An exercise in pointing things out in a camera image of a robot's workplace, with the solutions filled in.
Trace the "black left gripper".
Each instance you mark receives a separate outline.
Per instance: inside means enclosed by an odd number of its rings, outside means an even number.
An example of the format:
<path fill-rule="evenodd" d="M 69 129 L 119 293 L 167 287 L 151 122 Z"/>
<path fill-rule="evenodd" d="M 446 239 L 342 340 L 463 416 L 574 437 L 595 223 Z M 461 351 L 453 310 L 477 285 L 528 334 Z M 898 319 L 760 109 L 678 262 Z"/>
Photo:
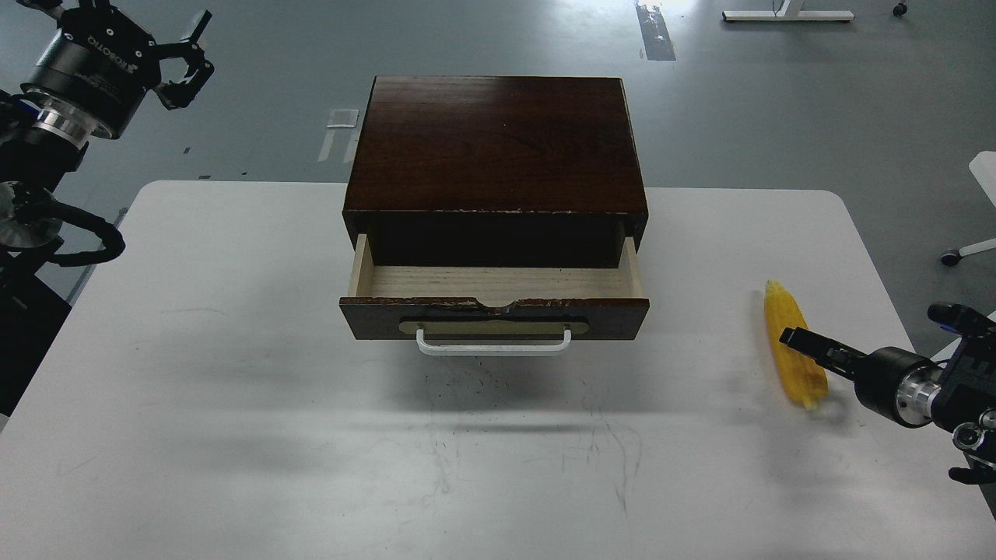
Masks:
<path fill-rule="evenodd" d="M 72 8 L 23 82 L 31 100 L 63 100 L 95 118 L 96 137 L 119 139 L 146 93 L 167 110 L 188 107 L 214 66 L 199 45 L 213 14 L 203 9 L 178 41 L 156 44 L 152 34 L 118 8 Z M 181 81 L 162 81 L 159 61 L 184 60 Z"/>

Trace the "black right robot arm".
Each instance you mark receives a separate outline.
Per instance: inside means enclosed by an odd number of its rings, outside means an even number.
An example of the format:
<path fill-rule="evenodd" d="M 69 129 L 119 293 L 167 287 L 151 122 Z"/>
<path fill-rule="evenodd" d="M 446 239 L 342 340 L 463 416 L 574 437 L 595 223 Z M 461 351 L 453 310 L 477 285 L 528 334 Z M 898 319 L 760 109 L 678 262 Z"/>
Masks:
<path fill-rule="evenodd" d="M 784 327 L 776 347 L 850 380 L 868 410 L 908 429 L 936 425 L 951 433 L 969 467 L 949 469 L 962 485 L 992 485 L 995 474 L 995 324 L 974 308 L 932 303 L 928 318 L 960 337 L 945 364 L 902 348 L 864 354 L 804 327 Z"/>

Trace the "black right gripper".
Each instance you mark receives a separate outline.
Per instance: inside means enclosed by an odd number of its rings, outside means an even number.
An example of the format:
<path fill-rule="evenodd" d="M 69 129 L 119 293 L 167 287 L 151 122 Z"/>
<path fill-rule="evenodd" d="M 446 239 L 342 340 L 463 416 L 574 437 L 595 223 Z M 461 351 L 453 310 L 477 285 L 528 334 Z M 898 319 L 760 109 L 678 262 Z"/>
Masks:
<path fill-rule="evenodd" d="M 942 367 L 931 359 L 894 347 L 867 355 L 806 327 L 786 327 L 778 341 L 826 371 L 853 380 L 857 399 L 868 410 L 904 428 L 932 422 Z"/>

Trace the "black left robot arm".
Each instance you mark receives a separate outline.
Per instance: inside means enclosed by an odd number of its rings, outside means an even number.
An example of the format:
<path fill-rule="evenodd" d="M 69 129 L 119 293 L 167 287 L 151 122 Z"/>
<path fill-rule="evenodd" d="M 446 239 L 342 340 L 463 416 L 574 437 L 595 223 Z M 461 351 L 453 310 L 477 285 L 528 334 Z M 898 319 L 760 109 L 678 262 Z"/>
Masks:
<path fill-rule="evenodd" d="M 38 278 L 46 264 L 78 268 L 125 250 L 110 221 L 54 198 L 91 138 L 118 139 L 147 93 L 187 107 L 214 72 L 199 39 L 160 43 L 107 1 L 28 1 L 56 32 L 20 93 L 2 94 L 2 415 L 10 417 L 71 306 Z"/>

